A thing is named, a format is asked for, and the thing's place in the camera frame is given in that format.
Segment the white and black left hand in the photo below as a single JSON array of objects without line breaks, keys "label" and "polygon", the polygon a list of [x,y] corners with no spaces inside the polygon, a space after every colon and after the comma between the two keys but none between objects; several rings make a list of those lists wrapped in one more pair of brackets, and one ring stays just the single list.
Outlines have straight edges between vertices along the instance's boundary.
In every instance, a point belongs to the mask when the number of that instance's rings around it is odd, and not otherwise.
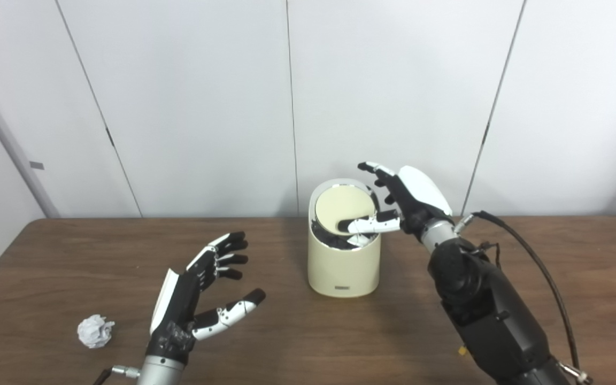
[{"label": "white and black left hand", "polygon": [[198,341],[230,329],[266,299],[266,293],[256,288],[242,299],[195,312],[201,295],[217,279],[241,280],[242,272],[233,266],[249,261],[240,254],[247,246],[243,231],[227,233],[203,246],[183,271],[168,269],[152,313],[145,356],[186,366]]}]

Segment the white and black right hand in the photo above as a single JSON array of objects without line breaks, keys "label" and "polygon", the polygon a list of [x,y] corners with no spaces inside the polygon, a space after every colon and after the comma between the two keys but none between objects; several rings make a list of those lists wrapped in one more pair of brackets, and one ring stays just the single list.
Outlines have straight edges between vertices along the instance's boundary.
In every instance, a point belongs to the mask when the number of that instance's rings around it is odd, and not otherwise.
[{"label": "white and black right hand", "polygon": [[337,230],[347,234],[388,233],[402,230],[418,238],[437,221],[452,221],[452,209],[438,186],[425,173],[412,166],[393,172],[383,164],[359,163],[362,171],[376,175],[375,185],[388,190],[384,202],[396,204],[393,210],[372,216],[343,219]]}]

